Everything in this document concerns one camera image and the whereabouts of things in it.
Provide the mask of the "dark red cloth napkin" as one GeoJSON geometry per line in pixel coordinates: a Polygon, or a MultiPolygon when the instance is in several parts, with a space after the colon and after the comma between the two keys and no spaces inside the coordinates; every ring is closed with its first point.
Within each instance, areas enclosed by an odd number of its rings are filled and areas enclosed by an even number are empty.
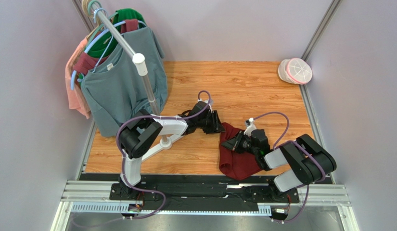
{"type": "Polygon", "coordinates": [[[244,180],[260,172],[262,169],[258,166],[253,154],[248,152],[239,154],[221,145],[241,131],[241,129],[225,122],[222,125],[226,131],[220,134],[219,170],[224,175],[235,180],[244,180]]]}

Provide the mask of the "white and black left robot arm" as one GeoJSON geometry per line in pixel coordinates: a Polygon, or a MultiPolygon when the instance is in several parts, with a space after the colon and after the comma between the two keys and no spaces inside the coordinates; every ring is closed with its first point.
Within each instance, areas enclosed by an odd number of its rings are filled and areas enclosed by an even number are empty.
{"type": "Polygon", "coordinates": [[[142,158],[158,136],[186,136],[202,129],[205,134],[225,132],[212,100],[198,100],[193,109],[176,116],[158,116],[142,109],[124,123],[116,134],[116,144],[124,158],[121,179],[135,188],[141,180],[142,158]]]}

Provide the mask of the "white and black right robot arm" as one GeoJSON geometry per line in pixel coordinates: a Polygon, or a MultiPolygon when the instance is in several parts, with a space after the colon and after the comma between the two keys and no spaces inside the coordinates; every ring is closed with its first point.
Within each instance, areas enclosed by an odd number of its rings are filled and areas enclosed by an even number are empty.
{"type": "Polygon", "coordinates": [[[263,129],[245,134],[244,130],[227,126],[220,135],[219,153],[220,171],[238,181],[289,165],[289,170],[275,176],[260,191],[272,201],[286,199],[288,191],[317,182],[337,168],[335,159],[308,134],[274,149],[263,129]]]}

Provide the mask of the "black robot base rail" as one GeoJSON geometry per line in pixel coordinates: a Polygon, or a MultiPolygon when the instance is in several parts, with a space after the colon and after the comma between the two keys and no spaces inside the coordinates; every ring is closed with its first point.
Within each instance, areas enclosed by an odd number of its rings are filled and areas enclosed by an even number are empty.
{"type": "Polygon", "coordinates": [[[278,192],[272,176],[251,176],[236,181],[221,175],[142,175],[136,189],[104,174],[96,181],[86,174],[78,185],[68,185],[64,197],[77,200],[80,212],[119,213],[126,218],[153,215],[244,215],[274,216],[291,205],[329,206],[335,187],[322,184],[278,192]]]}

